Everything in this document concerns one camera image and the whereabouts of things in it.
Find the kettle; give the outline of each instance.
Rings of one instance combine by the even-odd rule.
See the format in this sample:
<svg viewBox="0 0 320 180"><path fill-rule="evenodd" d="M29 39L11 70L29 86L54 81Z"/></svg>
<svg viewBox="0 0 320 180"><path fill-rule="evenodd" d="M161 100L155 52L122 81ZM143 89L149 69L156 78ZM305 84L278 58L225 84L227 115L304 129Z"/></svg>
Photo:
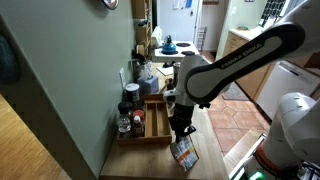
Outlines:
<svg viewBox="0 0 320 180"><path fill-rule="evenodd" d="M170 35L165 38L165 43L162 45L162 53L169 55L176 53L176 45L172 43Z"/></svg>

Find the small bottle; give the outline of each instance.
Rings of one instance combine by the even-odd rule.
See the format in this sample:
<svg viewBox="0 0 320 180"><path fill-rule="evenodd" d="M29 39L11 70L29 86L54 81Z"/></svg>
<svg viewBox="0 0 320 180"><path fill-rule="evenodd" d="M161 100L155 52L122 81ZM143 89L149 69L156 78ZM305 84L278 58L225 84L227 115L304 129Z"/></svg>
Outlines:
<svg viewBox="0 0 320 180"><path fill-rule="evenodd" d="M145 122L144 122L144 112L143 112L143 110L135 110L135 111L133 112L133 117L135 117L135 116L139 116L141 122L142 122L143 124L145 123Z"/></svg>
<svg viewBox="0 0 320 180"><path fill-rule="evenodd" d="M129 133L131 130L131 121L129 119L129 108L131 103L121 102L118 105L120 118L118 120L118 130L120 133Z"/></svg>
<svg viewBox="0 0 320 180"><path fill-rule="evenodd" d="M134 137L143 137L144 136L144 125L141 122L139 116L133 118L133 136Z"/></svg>

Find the wooden floor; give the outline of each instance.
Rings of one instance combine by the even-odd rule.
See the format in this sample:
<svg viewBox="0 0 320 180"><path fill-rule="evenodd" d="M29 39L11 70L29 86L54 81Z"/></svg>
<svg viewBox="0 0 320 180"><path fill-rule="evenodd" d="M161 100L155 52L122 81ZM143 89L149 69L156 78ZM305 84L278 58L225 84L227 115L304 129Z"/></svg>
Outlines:
<svg viewBox="0 0 320 180"><path fill-rule="evenodd" d="M0 179L70 179L0 95Z"/></svg>

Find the plastic container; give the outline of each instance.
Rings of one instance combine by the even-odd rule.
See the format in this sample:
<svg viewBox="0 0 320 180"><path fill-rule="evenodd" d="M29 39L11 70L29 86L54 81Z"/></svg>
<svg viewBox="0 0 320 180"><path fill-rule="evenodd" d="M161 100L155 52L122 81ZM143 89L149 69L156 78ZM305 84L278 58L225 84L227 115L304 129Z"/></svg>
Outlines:
<svg viewBox="0 0 320 180"><path fill-rule="evenodd" d="M120 133L130 133L131 121L129 118L129 109L132 106L129 102L121 102L118 105L120 117L118 120L118 130Z"/></svg>
<svg viewBox="0 0 320 180"><path fill-rule="evenodd" d="M140 120L144 123L144 112L143 110L135 110L132 114L133 117L139 116Z"/></svg>
<svg viewBox="0 0 320 180"><path fill-rule="evenodd" d="M139 84L130 83L126 85L127 99L129 102L136 103L140 101Z"/></svg>
<svg viewBox="0 0 320 180"><path fill-rule="evenodd" d="M133 136L143 137L144 136L144 125L139 116L133 118Z"/></svg>

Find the wooden tray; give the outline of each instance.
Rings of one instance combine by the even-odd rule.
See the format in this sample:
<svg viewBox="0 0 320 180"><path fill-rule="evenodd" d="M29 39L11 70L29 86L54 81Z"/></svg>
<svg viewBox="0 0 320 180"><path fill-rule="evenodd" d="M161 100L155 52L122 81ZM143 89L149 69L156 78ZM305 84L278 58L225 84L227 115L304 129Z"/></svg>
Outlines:
<svg viewBox="0 0 320 180"><path fill-rule="evenodd" d="M172 132L168 119L167 105L162 94L146 95L142 98L146 104L145 111L145 136L137 138L121 138L118 132L119 145L135 144L170 144Z"/></svg>

